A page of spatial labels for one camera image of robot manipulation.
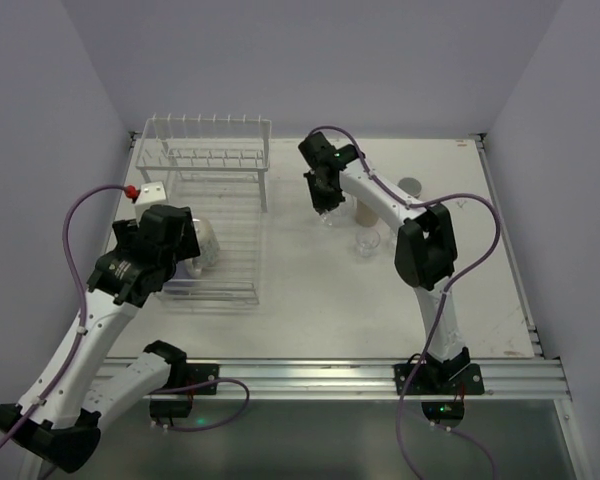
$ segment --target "purple cable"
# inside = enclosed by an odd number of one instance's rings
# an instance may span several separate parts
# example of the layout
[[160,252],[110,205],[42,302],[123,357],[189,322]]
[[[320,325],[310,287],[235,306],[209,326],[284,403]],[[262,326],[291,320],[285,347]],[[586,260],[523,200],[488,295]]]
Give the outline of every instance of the purple cable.
[[[84,287],[82,285],[82,281],[80,280],[80,276],[78,275],[78,270],[76,269],[75,262],[73,261],[73,255],[71,254],[71,248],[69,247],[69,224],[71,223],[73,214],[75,213],[76,209],[82,204],[82,202],[84,202],[87,198],[91,197],[92,195],[94,195],[98,192],[101,192],[103,190],[123,190],[124,191],[124,187],[122,185],[103,185],[101,187],[97,187],[92,190],[89,190],[87,193],[85,193],[84,195],[79,197],[74,202],[74,204],[69,208],[69,211],[67,212],[67,215],[65,216],[65,219],[64,219],[64,224],[62,226],[62,247],[64,249],[64,255],[67,259],[67,264],[69,265],[69,270],[71,271],[71,277],[73,278],[73,283],[76,286],[76,290],[78,291],[78,297],[80,300],[80,320],[79,320],[80,326],[84,326],[87,323],[87,297],[84,292]],[[80,346],[81,340],[82,340],[82,335],[76,333],[76,338],[73,341],[71,348],[69,349],[67,358],[65,359],[63,364],[60,366],[58,373],[56,373],[56,375],[51,379],[51,381],[49,382],[49,385],[47,385],[47,388],[45,388],[40,393],[40,395],[38,395],[41,400],[44,400],[47,397],[47,395],[49,395],[49,393],[55,388],[55,386],[58,384],[60,379],[66,373],[67,369],[69,368],[69,365],[71,365],[71,362],[73,361],[74,357],[76,356],[76,353],[78,352],[78,347]],[[22,427],[22,425],[24,425],[24,423],[29,419],[29,417],[31,417],[31,415],[33,415],[33,412],[35,412],[37,408],[38,408],[38,405],[31,405],[31,407],[29,407],[27,409],[27,411],[22,415],[20,420],[18,420],[13,425],[13,427],[11,427],[11,429],[0,439],[0,449],[2,447],[4,447],[5,444],[9,440],[11,440],[11,438],[13,438],[13,436],[16,434],[16,432],[20,429],[20,427]]]
[[[360,149],[358,142],[356,142],[355,138],[353,138],[353,135],[351,135],[349,132],[347,132],[343,128],[336,127],[333,125],[323,125],[323,126],[314,128],[313,130],[311,130],[311,132],[309,132],[309,135],[312,135],[320,130],[333,130],[333,131],[339,132],[339,133],[343,134],[345,137],[347,137],[349,139],[349,141],[351,142],[351,144],[353,145],[353,147],[355,148],[356,153],[358,154],[358,157],[360,158],[360,163],[362,163],[362,167],[363,167],[364,171],[369,175],[369,178],[371,178],[376,183],[376,185],[378,185],[378,187],[380,187],[385,193],[387,193],[392,199],[394,199],[399,204],[406,206],[407,208],[423,208],[423,207],[426,208],[426,207],[430,207],[432,205],[436,205],[438,203],[446,202],[448,200],[453,200],[456,198],[467,198],[470,200],[475,200],[477,202],[480,202],[485,207],[487,207],[489,209],[489,212],[493,216],[493,219],[495,222],[495,234],[494,234],[494,238],[493,238],[493,242],[491,243],[491,246],[489,246],[487,251],[480,258],[478,258],[475,262],[473,262],[471,265],[469,265],[468,267],[461,270],[457,275],[451,277],[449,279],[449,281],[447,282],[447,284],[442,289],[443,295],[442,295],[442,298],[440,299],[440,303],[438,305],[438,310],[436,311],[435,320],[433,322],[433,325],[431,326],[431,331],[429,332],[429,336],[427,337],[427,339],[425,341],[424,347],[422,349],[422,353],[420,354],[420,357],[418,358],[418,361],[417,361],[415,367],[409,373],[409,376],[407,377],[407,379],[402,387],[402,391],[400,392],[400,398],[398,400],[398,411],[397,411],[397,415],[396,415],[396,437],[398,439],[398,445],[400,447],[400,453],[402,454],[402,457],[407,462],[407,465],[409,465],[409,468],[413,471],[413,473],[419,479],[422,480],[422,479],[424,479],[424,476],[418,470],[416,465],[413,463],[413,461],[409,457],[409,454],[407,453],[407,448],[406,448],[406,446],[404,444],[404,440],[402,438],[402,414],[404,411],[404,397],[406,396],[407,390],[409,389],[411,382],[413,382],[413,379],[414,379],[416,373],[418,372],[418,370],[420,369],[420,366],[422,365],[422,363],[425,359],[427,351],[429,350],[429,347],[431,346],[431,342],[433,341],[433,335],[434,335],[436,329],[438,328],[440,319],[442,318],[442,312],[444,310],[444,305],[447,301],[447,294],[449,293],[449,290],[458,280],[460,280],[467,273],[471,272],[473,269],[475,269],[476,267],[481,265],[487,258],[489,258],[489,256],[496,249],[498,242],[500,241],[500,235],[501,235],[501,229],[502,229],[501,222],[500,222],[500,216],[498,215],[498,212],[493,207],[493,205],[491,205],[491,203],[489,201],[480,197],[479,195],[474,195],[473,193],[455,193],[455,194],[451,194],[451,195],[445,195],[443,197],[436,198],[434,200],[429,200],[426,202],[420,202],[417,204],[414,203],[414,204],[408,205],[405,200],[403,200],[400,196],[393,193],[393,191],[387,185],[385,185],[382,182],[382,180],[380,180],[377,176],[375,176],[371,172],[371,169],[369,168],[369,164],[367,163],[367,161],[365,159],[364,153],[362,153],[362,150]],[[469,442],[473,443],[476,447],[478,447],[480,450],[482,450],[484,452],[484,454],[487,456],[487,458],[489,459],[489,463],[491,464],[491,472],[492,472],[493,478],[496,478],[496,479],[499,478],[498,467],[495,463],[495,460],[494,460],[493,456],[491,455],[491,453],[489,452],[489,450],[484,445],[482,445],[478,440],[476,440],[475,438],[473,438],[471,435],[469,435],[467,433],[460,432],[460,431],[454,430],[454,429],[451,429],[451,432],[461,438],[464,438],[465,440],[468,440]]]
[[[219,422],[212,423],[211,425],[204,425],[202,427],[172,427],[172,426],[168,426],[167,428],[169,430],[173,430],[175,432],[187,432],[187,433],[204,432],[205,430],[212,430],[214,428],[222,427],[228,423],[231,423],[236,418],[238,418],[240,415],[242,415],[242,412],[244,412],[247,409],[247,406],[249,405],[249,398],[251,397],[251,393],[249,392],[249,388],[244,383],[242,383],[240,380],[236,380],[234,378],[217,378],[215,380],[210,380],[208,382],[203,382],[203,383],[196,383],[195,385],[189,385],[187,387],[161,389],[161,390],[156,390],[152,393],[160,394],[160,395],[172,394],[172,393],[184,393],[184,392],[190,392],[191,390],[195,390],[197,388],[210,387],[211,385],[217,385],[219,383],[233,383],[235,385],[239,385],[244,390],[244,392],[245,392],[244,402],[242,402],[242,405],[236,411],[236,413],[225,418],[224,420],[220,420]],[[163,424],[163,423],[159,423],[159,425],[161,427],[165,426],[165,424]]]

